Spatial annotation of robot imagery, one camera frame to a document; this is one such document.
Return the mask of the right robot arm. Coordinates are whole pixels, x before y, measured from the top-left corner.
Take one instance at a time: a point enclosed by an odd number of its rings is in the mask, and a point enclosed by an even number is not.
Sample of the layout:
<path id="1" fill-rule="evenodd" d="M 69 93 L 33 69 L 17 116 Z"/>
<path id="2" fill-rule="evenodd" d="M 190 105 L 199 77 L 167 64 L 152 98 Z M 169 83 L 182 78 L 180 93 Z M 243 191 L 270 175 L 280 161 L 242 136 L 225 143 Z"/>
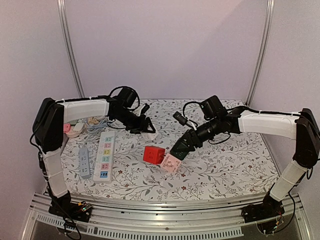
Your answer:
<path id="1" fill-rule="evenodd" d="M 200 102 L 199 106 L 206 123 L 199 127 L 191 126 L 169 152 L 181 161 L 190 152 L 201 148 L 204 142 L 222 133 L 259 133 L 295 141 L 292 161 L 272 185 L 262 203 L 247 205 L 241 211 L 246 223 L 283 214 L 282 200 L 320 159 L 320 130 L 312 111 L 308 108 L 299 112 L 263 111 L 247 106 L 226 109 L 216 95 Z"/>

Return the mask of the red cube socket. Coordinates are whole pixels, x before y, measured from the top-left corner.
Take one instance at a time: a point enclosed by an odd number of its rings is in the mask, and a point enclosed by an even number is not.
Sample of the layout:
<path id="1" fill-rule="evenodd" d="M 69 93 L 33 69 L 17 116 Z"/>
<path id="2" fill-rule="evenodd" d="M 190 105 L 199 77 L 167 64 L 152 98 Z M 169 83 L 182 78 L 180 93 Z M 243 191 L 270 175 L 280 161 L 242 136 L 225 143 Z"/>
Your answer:
<path id="1" fill-rule="evenodd" d="M 157 146 L 146 146 L 144 148 L 143 161 L 150 164 L 159 165 L 162 163 L 164 156 L 164 148 Z"/>

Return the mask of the dark green cube socket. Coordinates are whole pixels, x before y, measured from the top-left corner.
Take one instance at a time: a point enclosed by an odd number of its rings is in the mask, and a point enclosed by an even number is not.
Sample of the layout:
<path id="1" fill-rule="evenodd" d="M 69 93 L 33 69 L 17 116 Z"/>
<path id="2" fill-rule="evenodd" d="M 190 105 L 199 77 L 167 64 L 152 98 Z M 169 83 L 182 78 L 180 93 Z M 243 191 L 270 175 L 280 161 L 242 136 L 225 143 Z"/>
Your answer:
<path id="1" fill-rule="evenodd" d="M 188 151 L 182 151 L 179 149 L 174 149 L 172 148 L 169 152 L 173 157 L 183 161 L 185 159 L 185 157 L 189 154 Z"/>

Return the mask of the white cube socket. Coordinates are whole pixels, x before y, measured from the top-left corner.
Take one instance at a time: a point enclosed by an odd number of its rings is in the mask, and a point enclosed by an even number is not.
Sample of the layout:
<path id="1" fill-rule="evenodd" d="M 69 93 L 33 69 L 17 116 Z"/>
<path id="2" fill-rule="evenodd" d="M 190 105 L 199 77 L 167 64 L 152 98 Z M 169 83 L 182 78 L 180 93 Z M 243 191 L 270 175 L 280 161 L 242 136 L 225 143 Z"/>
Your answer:
<path id="1" fill-rule="evenodd" d="M 147 132 L 142 132 L 141 136 L 146 142 L 152 142 L 154 141 L 159 133 L 156 131 L 155 133 L 147 133 Z"/>

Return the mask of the pink cube socket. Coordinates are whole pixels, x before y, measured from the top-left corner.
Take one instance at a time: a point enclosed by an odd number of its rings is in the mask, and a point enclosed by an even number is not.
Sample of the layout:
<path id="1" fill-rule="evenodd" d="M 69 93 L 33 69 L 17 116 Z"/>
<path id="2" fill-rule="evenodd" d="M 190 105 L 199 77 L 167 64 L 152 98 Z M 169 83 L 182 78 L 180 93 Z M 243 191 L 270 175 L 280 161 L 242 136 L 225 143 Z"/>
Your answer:
<path id="1" fill-rule="evenodd" d="M 160 167 L 169 173 L 175 173 L 180 167 L 181 163 L 181 160 L 174 157 L 170 153 L 167 153 L 161 162 Z"/>

